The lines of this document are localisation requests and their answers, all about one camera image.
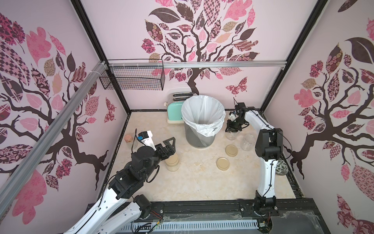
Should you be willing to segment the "glass jar tan lid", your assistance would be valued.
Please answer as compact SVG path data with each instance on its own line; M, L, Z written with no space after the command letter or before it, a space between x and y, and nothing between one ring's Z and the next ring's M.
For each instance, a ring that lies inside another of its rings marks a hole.
M237 137L239 136L239 134L240 134L240 131L237 131L237 132L231 132L231 131L225 132L225 136L229 140L236 140Z
M256 139L252 134L246 134L241 142L241 149L244 151L251 151L256 143Z
M176 172L180 168L180 159L177 153L165 160L166 168L171 172Z

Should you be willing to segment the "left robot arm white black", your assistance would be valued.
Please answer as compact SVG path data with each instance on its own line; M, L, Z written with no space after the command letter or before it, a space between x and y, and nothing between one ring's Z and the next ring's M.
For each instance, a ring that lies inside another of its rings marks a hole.
M71 227L68 234L115 234L125 225L150 215L151 202L135 196L159 171L161 161L175 154L175 138L153 145L151 137L142 139L142 146L131 154L131 161L109 182L101 198Z

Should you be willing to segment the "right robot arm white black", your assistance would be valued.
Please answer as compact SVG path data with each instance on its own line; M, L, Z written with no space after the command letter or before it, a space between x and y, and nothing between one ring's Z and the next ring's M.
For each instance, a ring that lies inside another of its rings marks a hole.
M260 183L256 190L253 210L258 216L265 216L276 207L275 175L276 166L283 151L283 131L270 125L255 107L243 102L234 102L225 132L237 133L252 126L257 133L255 153L260 158Z

